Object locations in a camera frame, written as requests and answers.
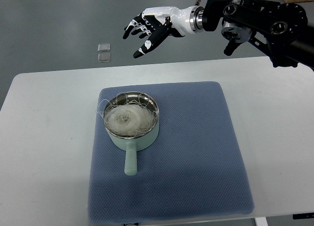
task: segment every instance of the floor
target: floor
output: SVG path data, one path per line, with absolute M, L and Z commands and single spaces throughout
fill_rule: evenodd
M 133 17 L 149 7 L 183 9 L 194 3 L 195 0 L 0 0 L 0 108 L 14 76 L 20 73 L 230 58 L 223 53 L 228 42 L 218 27 L 215 32 L 168 37 L 154 52 L 133 59 L 133 53 L 144 43 L 134 36 L 122 39 L 123 29 Z M 309 22 L 314 23 L 314 2 L 300 5 L 308 13 Z M 110 62 L 97 62 L 100 43 L 111 44 Z M 246 43 L 231 58 L 254 56 L 263 54 Z M 314 225 L 314 220 L 294 221 L 291 215 L 267 220 L 269 226 Z M 197 225 L 255 223 L 247 219 Z

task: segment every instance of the blue mat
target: blue mat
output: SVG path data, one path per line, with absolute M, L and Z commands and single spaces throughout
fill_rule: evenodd
M 217 82 L 103 89 L 149 94 L 159 106 L 159 135 L 137 152 L 138 173 L 124 174 L 125 152 L 96 128 L 88 215 L 92 224 L 249 214 L 254 204 L 228 107 Z M 103 102 L 98 111 L 103 111 Z

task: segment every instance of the robotic hand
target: robotic hand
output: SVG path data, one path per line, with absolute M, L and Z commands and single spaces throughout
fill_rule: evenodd
M 197 23 L 201 23 L 198 19 L 202 12 L 203 7 L 197 5 L 186 9 L 176 7 L 147 8 L 132 19 L 125 28 L 123 39 L 127 39 L 130 33 L 136 35 L 141 32 L 140 39 L 148 36 L 142 47 L 133 54 L 134 58 L 138 58 L 153 51 L 169 35 L 183 37 L 187 33 L 202 32 L 203 28 L 197 25 Z

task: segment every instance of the fingertip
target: fingertip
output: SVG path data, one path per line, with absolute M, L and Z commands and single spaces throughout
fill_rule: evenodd
M 127 39 L 127 37 L 129 36 L 129 34 L 127 33 L 127 32 L 125 32 L 124 34 L 123 34 L 123 39 Z
M 147 36 L 147 34 L 146 34 L 146 33 L 143 33 L 143 34 L 140 34 L 138 37 L 139 37 L 140 39 L 143 39 L 145 36 Z
M 140 56 L 143 56 L 143 54 L 138 50 L 133 54 L 133 58 L 139 58 Z

